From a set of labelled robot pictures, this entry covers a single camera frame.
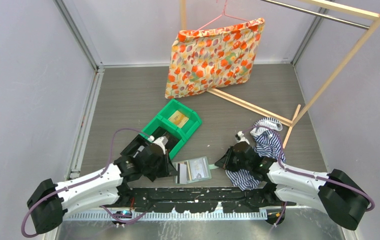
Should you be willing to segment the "green card holder wallet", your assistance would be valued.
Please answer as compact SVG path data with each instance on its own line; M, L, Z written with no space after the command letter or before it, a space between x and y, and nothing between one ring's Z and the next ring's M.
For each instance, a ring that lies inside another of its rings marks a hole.
M214 164L209 164L206 156L174 162L173 166L176 168L176 170L177 170L177 163L186 164L188 167L188 183L187 184L211 179L212 178L211 170L218 169L218 167L215 166Z

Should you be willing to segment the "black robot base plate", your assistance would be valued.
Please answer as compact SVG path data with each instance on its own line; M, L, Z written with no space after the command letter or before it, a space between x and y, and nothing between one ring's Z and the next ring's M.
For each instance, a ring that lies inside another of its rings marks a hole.
M213 212L222 206L226 213L254 213L260 208L280 207L282 201L262 188L242 191L237 187L133 188L119 197L112 208L133 207L138 212L192 214Z

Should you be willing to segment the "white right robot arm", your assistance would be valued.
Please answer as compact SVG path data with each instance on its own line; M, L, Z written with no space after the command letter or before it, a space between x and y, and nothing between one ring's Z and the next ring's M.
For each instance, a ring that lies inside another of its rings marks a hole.
M345 172L311 172L260 156L245 141L231 146L215 165L232 173L248 172L265 182L261 198L269 205L292 202L322 211L339 226L355 230L373 200Z

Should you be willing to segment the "grey striped card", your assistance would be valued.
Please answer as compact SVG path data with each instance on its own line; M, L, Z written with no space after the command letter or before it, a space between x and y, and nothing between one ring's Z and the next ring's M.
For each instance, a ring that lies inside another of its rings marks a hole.
M176 184L186 185L188 183L188 167L185 163L177 163Z

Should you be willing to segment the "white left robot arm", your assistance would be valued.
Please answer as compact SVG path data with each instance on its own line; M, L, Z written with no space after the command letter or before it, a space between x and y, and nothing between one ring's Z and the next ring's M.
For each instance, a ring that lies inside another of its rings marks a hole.
M169 152L159 143L127 150L103 169L82 177L54 183L46 179L27 201L29 211L22 223L27 238L47 233L63 220L87 209L130 203L129 182L145 176L151 181L176 176Z

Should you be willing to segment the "blue white striped cloth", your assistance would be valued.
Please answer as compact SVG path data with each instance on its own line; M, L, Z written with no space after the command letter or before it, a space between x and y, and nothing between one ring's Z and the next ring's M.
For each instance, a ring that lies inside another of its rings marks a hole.
M264 117L255 122L254 127L250 130L255 141L254 150L261 157L277 158L285 162L285 155L281 154L282 143L279 131L283 129L282 123L272 117ZM253 190L257 188L261 181L256 180L248 171L225 171L233 186L240 190Z

